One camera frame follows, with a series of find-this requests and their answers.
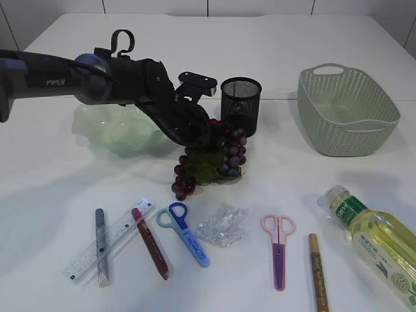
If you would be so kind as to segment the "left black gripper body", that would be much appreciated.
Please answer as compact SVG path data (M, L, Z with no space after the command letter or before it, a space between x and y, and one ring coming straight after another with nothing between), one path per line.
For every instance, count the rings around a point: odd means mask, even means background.
M210 143L210 117L200 105L177 100L177 88L162 62L112 57L110 50L98 47L94 55L107 66L106 82L111 84L99 104L134 104L179 145L195 148Z

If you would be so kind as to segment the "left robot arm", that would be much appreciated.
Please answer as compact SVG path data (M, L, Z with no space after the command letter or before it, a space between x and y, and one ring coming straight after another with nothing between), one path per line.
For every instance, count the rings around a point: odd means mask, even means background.
M1 122L16 99L73 95L85 105L135 105L173 142L211 143L213 129L202 96L213 96L216 79L189 71L175 88L162 62L114 58L96 49L75 60L21 51L1 51Z

